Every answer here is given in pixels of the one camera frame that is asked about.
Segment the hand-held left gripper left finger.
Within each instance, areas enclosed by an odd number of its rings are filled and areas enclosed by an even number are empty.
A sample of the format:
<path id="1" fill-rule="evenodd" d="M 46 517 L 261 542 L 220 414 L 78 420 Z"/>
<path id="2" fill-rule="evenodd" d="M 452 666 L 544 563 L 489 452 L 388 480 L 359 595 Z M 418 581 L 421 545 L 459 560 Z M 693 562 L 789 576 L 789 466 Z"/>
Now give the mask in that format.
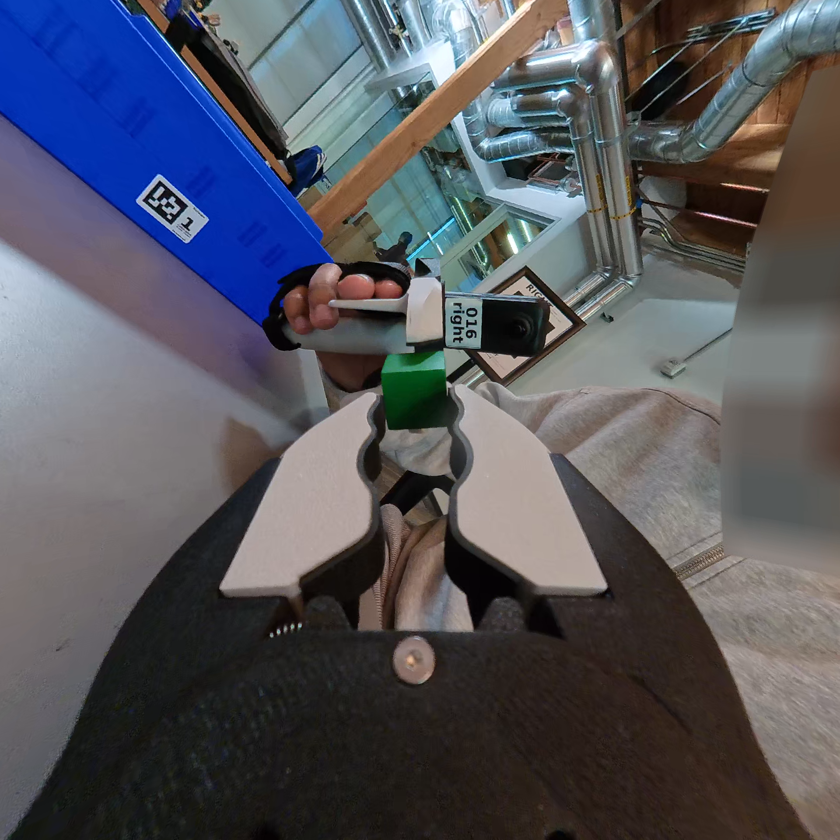
<path id="1" fill-rule="evenodd" d="M 365 393 L 282 456 L 219 585 L 226 597 L 357 602 L 381 576 L 382 396 Z"/>

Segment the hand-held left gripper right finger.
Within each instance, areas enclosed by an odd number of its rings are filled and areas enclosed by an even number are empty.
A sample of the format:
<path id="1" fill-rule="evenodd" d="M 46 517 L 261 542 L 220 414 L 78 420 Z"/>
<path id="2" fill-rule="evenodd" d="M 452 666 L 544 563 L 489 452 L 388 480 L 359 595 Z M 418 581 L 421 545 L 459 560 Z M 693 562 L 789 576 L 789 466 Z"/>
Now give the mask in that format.
<path id="1" fill-rule="evenodd" d="M 605 576 L 546 445 L 467 386 L 449 395 L 456 481 L 448 525 L 457 545 L 517 594 L 604 594 Z"/>

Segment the green wooden cube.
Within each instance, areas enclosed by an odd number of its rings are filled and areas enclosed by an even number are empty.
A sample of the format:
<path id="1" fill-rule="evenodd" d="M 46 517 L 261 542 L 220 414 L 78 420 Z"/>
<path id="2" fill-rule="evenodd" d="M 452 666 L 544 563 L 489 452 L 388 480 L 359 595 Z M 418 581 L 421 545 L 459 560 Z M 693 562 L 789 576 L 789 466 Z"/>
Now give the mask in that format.
<path id="1" fill-rule="evenodd" d="M 448 425 L 445 352 L 392 353 L 381 369 L 388 430 L 418 431 Z"/>

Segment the person's right hand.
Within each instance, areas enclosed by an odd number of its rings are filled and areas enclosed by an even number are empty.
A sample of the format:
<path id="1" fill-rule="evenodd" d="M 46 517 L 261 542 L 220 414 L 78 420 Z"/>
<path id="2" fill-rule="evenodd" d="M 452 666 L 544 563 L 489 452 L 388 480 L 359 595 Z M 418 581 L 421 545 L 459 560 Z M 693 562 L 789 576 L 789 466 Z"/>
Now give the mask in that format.
<path id="1" fill-rule="evenodd" d="M 352 311 L 341 312 L 330 306 L 332 300 L 396 299 L 403 294 L 399 283 L 391 279 L 376 280 L 366 273 L 344 275 L 339 266 L 322 265 L 317 268 L 306 286 L 297 286 L 286 294 L 283 308 L 294 333 L 309 335 L 336 327 L 340 317 L 350 317 Z M 324 374 L 340 390 L 359 392 L 378 385 L 383 355 L 317 353 Z"/>

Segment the framed picture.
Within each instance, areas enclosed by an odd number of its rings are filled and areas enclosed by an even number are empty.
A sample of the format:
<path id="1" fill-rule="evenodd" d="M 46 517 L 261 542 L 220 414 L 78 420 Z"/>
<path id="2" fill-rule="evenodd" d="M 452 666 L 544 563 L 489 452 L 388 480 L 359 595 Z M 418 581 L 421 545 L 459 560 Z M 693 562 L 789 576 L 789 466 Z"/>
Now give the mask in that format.
<path id="1" fill-rule="evenodd" d="M 560 298 L 560 295 L 526 266 L 509 278 L 495 282 L 490 286 L 489 293 L 508 297 L 519 295 L 540 298 L 546 300 L 550 307 L 545 345 L 537 355 L 527 358 L 473 350 L 466 352 L 470 362 L 493 382 L 509 385 L 585 327 L 585 321 Z"/>

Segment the silver insulated pipe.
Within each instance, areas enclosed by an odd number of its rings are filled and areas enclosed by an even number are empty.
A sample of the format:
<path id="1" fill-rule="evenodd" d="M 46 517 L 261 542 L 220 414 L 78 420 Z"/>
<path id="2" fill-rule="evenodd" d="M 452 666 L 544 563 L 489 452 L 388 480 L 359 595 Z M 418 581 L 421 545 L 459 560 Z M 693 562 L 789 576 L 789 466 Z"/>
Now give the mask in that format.
<path id="1" fill-rule="evenodd" d="M 621 73 L 614 48 L 590 38 L 577 44 L 543 50 L 513 62 L 496 80 L 500 91 L 576 85 L 588 97 L 591 135 L 597 149 L 608 224 L 616 260 L 616 277 L 599 287 L 586 281 L 581 302 L 569 306 L 585 321 L 606 310 L 636 287 L 644 272 L 637 224 L 631 162 L 625 139 L 626 111 L 620 91 Z"/>

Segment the wooden beam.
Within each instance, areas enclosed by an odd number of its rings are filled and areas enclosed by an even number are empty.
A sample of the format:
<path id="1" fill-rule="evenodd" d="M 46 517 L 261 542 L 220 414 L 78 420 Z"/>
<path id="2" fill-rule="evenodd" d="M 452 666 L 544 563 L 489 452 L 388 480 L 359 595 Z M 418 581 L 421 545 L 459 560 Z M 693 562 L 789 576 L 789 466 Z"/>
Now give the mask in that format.
<path id="1" fill-rule="evenodd" d="M 526 55 L 568 10 L 565 1 L 530 1 L 443 81 L 417 109 L 309 210 L 323 236 L 358 213 L 368 198 L 410 161 L 446 124 Z"/>

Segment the blue jacket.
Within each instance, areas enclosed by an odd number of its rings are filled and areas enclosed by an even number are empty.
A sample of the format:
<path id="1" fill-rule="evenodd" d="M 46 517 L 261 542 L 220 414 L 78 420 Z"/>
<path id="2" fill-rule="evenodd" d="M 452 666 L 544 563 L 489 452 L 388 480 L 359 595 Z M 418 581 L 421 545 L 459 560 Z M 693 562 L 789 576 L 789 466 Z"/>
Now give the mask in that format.
<path id="1" fill-rule="evenodd" d="M 295 198 L 323 178 L 325 162 L 326 155 L 317 145 L 287 156 L 284 164 L 291 178 L 288 188 Z"/>

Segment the dark bag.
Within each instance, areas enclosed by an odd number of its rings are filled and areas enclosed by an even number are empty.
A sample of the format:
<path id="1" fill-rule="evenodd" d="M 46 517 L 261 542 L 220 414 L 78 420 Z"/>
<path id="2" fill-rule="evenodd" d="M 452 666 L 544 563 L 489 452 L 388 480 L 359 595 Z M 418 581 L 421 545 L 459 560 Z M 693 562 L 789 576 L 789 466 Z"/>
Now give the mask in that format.
<path id="1" fill-rule="evenodd" d="M 196 11 L 182 6 L 166 12 L 165 36 L 179 53 L 188 48 L 270 153 L 286 163 L 287 135 L 269 110 L 252 76 L 231 42 L 220 38 Z"/>

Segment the blue plastic bin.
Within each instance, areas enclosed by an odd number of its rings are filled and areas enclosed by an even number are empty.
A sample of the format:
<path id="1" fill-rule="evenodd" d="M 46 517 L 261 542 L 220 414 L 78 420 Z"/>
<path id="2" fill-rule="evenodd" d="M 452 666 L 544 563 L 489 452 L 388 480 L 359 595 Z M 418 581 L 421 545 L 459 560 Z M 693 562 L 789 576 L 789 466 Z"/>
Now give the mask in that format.
<path id="1" fill-rule="evenodd" d="M 1 2 L 2 114 L 255 322 L 332 262 L 277 174 L 148 18 Z"/>

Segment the large silver ventilation duct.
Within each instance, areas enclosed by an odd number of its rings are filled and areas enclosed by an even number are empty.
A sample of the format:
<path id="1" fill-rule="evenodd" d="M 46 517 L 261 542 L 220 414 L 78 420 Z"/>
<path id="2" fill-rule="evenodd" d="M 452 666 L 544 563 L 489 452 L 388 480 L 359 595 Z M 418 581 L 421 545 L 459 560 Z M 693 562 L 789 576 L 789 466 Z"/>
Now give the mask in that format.
<path id="1" fill-rule="evenodd" d="M 630 158 L 680 165 L 704 161 L 803 61 L 838 50 L 839 2 L 794 3 L 767 25 L 694 122 L 640 122 L 628 139 Z"/>

